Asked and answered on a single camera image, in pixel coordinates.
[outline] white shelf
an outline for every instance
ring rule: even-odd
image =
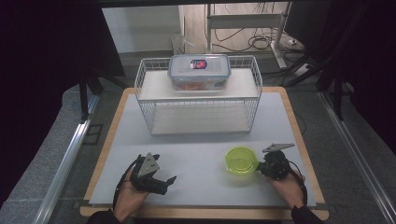
[[[258,98],[251,70],[233,68],[224,91],[175,91],[167,71],[147,71],[139,101],[214,98]]]
[[[158,105],[151,133],[247,133],[249,131],[247,112],[243,102],[240,102],[216,106]]]

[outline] wrist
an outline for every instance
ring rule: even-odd
[[[120,223],[124,223],[126,218],[129,216],[129,214],[124,214],[122,212],[119,212],[119,210],[117,211],[113,211],[114,217],[120,222]]]
[[[286,201],[286,203],[288,204],[288,207],[290,210],[292,210],[294,207],[301,208],[301,207],[305,206],[303,201],[298,198],[296,198],[296,199],[290,198]]]

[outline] label on container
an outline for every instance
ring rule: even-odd
[[[207,62],[205,60],[192,60],[190,67],[192,69],[206,69]]]

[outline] human hand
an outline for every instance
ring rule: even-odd
[[[288,205],[290,210],[293,209],[294,206],[297,208],[304,206],[303,192],[296,178],[292,174],[287,174],[279,180],[273,179],[269,176],[266,176],[265,179],[272,185],[277,195]]]
[[[123,223],[128,216],[134,213],[149,196],[149,192],[138,191],[132,185],[130,178],[131,169],[125,176],[125,180],[120,187],[120,193],[114,207],[114,216]]]

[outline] white wire rack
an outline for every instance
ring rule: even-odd
[[[143,59],[134,90],[151,134],[249,133],[262,95],[254,56],[229,56],[224,91],[174,91],[170,58]]]

